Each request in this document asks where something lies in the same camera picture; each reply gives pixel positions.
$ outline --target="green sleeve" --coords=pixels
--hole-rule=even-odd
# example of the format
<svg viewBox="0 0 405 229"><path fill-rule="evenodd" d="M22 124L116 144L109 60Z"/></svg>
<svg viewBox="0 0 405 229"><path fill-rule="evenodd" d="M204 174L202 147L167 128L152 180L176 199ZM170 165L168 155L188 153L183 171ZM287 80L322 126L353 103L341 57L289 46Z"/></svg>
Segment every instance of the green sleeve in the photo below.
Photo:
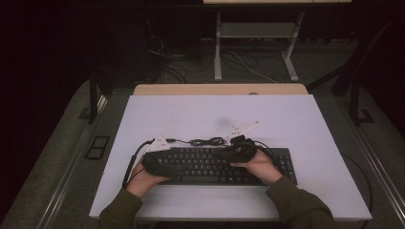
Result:
<svg viewBox="0 0 405 229"><path fill-rule="evenodd" d="M328 206L317 196L298 189L282 177L266 191L279 212L280 220L292 229L338 228Z"/></svg>
<svg viewBox="0 0 405 229"><path fill-rule="evenodd" d="M133 228L134 216L142 206L140 198L121 189L116 198L101 213L99 228Z"/></svg>

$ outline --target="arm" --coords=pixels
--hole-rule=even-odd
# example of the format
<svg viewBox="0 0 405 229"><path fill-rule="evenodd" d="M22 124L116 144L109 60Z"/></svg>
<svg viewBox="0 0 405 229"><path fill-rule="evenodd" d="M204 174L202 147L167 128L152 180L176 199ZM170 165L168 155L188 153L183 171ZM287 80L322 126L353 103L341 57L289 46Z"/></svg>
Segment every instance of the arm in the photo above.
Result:
<svg viewBox="0 0 405 229"><path fill-rule="evenodd" d="M142 206L142 198L166 177L153 176L143 169L142 159L132 171L126 189L100 213L99 228L134 228L134 216Z"/></svg>
<svg viewBox="0 0 405 229"><path fill-rule="evenodd" d="M330 209L317 196L298 189L287 177L283 177L260 150L247 163L231 163L244 167L270 185L266 194L274 202L280 220L293 229L337 228Z"/></svg>

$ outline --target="small white object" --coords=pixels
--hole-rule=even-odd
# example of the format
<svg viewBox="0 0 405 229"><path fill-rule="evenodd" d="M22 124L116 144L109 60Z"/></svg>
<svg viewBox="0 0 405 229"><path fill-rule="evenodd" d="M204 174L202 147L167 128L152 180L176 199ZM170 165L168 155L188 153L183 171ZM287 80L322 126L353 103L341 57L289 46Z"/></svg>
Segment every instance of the small white object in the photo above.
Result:
<svg viewBox="0 0 405 229"><path fill-rule="evenodd" d="M254 123L246 124L240 127L233 127L232 133L228 136L229 139L233 137L237 137L240 135L244 135L248 131L252 130L253 128L257 127L259 125L259 121L256 121Z"/></svg>
<svg viewBox="0 0 405 229"><path fill-rule="evenodd" d="M152 144L146 149L146 152L156 152L156 151L165 151L170 150L170 145L167 143L166 139L163 136L157 137Z"/></svg>

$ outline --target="keyboard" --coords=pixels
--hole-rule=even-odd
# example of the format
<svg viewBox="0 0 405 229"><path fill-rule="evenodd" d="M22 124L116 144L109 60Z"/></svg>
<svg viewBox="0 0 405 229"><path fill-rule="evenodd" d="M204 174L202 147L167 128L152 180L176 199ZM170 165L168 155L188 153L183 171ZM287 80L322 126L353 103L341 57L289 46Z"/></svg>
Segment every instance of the keyboard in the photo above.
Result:
<svg viewBox="0 0 405 229"><path fill-rule="evenodd" d="M190 185L265 185L245 168L235 168L226 159L218 156L221 148L187 147L171 148L159 152L160 163L175 165L181 170L178 175L161 184ZM269 149L286 172L286 176L297 184L289 150L287 148Z"/></svg>

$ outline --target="hand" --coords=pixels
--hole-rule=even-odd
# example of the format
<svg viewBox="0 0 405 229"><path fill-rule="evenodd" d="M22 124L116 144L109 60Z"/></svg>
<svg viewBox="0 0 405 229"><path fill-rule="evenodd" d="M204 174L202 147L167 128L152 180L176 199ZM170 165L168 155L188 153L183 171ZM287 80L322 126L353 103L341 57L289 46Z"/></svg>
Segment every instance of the hand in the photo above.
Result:
<svg viewBox="0 0 405 229"><path fill-rule="evenodd" d="M142 166L143 156L132 170L131 179L126 190L138 198L143 198L155 185L168 180L167 177L154 176L146 172Z"/></svg>
<svg viewBox="0 0 405 229"><path fill-rule="evenodd" d="M270 158L261 150L247 163L230 163L233 167L246 168L251 174L261 179L263 183L271 185L283 175L274 167Z"/></svg>

